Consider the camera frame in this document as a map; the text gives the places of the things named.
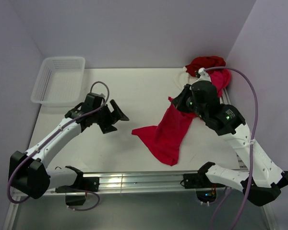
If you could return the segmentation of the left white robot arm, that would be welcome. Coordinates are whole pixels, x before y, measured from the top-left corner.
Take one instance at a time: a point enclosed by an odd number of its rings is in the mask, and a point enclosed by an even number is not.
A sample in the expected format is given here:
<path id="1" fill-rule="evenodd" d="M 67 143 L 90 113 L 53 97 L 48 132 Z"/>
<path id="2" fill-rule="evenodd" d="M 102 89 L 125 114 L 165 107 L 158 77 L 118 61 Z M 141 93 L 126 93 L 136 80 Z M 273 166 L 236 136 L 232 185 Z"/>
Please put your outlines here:
<path id="1" fill-rule="evenodd" d="M 33 199 L 40 198 L 51 188 L 79 191 L 84 189 L 84 173 L 72 166 L 49 171 L 47 167 L 54 157 L 76 136 L 93 124 L 103 134 L 116 131 L 114 124 L 128 121 L 114 100 L 100 94 L 88 93 L 85 101 L 69 110 L 59 125 L 42 141 L 25 152 L 16 151 L 10 157 L 8 187 L 15 188 Z"/>

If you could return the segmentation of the bright red t-shirt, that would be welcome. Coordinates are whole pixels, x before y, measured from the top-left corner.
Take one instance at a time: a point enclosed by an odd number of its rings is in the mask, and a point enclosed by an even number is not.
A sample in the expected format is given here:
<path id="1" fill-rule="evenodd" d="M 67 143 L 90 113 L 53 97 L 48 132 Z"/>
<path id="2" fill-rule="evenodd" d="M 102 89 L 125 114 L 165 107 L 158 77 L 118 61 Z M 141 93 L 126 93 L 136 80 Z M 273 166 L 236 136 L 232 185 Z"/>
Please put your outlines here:
<path id="1" fill-rule="evenodd" d="M 171 104 L 157 126 L 134 129 L 132 135 L 137 136 L 159 162 L 174 166 L 178 163 L 181 143 L 194 118 L 194 113 L 180 112 Z"/>

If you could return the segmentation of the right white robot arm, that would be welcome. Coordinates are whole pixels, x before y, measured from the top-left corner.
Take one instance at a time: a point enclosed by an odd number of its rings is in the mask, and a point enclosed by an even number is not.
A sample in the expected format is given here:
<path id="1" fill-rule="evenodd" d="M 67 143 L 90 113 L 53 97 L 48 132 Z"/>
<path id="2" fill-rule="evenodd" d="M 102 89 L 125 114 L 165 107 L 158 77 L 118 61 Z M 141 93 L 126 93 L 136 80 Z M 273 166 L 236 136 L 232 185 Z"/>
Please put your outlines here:
<path id="1" fill-rule="evenodd" d="M 200 117 L 232 147 L 248 171 L 240 172 L 207 162 L 196 173 L 184 174 L 183 186 L 186 189 L 227 186 L 242 192 L 252 204 L 264 206 L 274 201 L 288 185 L 288 171 L 268 157 L 254 138 L 256 128 L 249 128 L 238 109 L 220 102 L 209 70 L 200 68 L 196 71 L 198 79 L 192 85 L 186 84 L 172 104 L 180 112 Z"/>

